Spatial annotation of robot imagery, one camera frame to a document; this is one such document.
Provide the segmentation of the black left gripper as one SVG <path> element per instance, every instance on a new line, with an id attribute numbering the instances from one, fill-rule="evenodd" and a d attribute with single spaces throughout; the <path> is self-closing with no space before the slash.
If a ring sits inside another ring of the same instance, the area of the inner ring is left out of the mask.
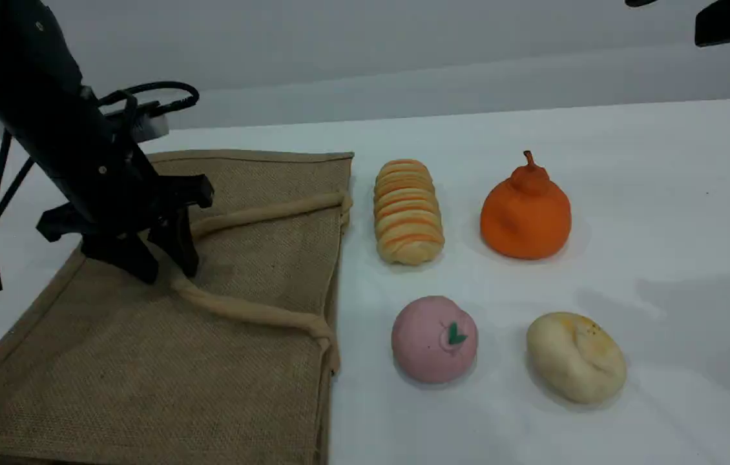
<path id="1" fill-rule="evenodd" d="M 46 160 L 43 168 L 68 200 L 38 220 L 37 230 L 47 241 L 84 234 L 85 256 L 153 284 L 158 262 L 149 248 L 139 236 L 115 236 L 151 227 L 149 241 L 186 277 L 196 276 L 200 257 L 187 207 L 212 205 L 214 189 L 207 176 L 160 176 L 127 135 L 92 140 L 72 155 Z"/>

